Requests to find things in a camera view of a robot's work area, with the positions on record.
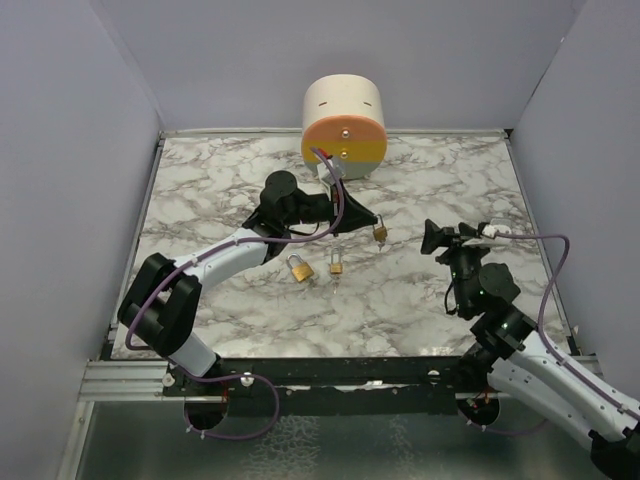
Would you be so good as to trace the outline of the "small brass padlock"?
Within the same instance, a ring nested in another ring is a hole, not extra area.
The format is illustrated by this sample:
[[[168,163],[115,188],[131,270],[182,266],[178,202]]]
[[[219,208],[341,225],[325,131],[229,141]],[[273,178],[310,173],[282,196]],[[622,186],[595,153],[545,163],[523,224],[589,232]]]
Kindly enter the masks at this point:
[[[342,249],[334,247],[330,253],[329,272],[331,275],[338,276],[344,271],[342,260]]]
[[[374,240],[379,244],[384,245],[386,243],[386,240],[388,238],[388,229],[384,223],[383,217],[380,214],[377,215],[377,222],[373,226],[372,234]]]

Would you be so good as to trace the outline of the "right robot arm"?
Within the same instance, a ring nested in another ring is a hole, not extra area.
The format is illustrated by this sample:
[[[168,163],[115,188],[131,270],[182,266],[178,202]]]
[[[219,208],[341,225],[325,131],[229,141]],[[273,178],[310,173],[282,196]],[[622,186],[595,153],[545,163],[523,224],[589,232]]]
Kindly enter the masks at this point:
[[[564,352],[544,331],[544,318],[515,306],[521,290],[490,251],[518,236],[506,225],[464,222],[440,227],[426,220],[420,251],[448,267],[449,314],[472,322],[475,342],[461,357],[469,390],[505,393],[563,429],[588,450],[609,479],[639,476],[639,402]]]

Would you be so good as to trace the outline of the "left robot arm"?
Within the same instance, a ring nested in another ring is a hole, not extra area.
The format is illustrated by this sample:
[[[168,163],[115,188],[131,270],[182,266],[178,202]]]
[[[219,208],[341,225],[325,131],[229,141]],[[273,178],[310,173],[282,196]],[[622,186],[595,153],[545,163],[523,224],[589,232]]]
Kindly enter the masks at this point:
[[[117,311],[118,321],[157,355],[186,370],[186,382],[206,395],[220,385],[220,355],[194,332],[200,296],[247,269],[280,255],[290,228],[327,222],[333,235],[374,226],[377,216],[343,182],[307,194],[295,176],[270,174],[250,217],[227,239],[179,260],[160,253],[145,259]]]

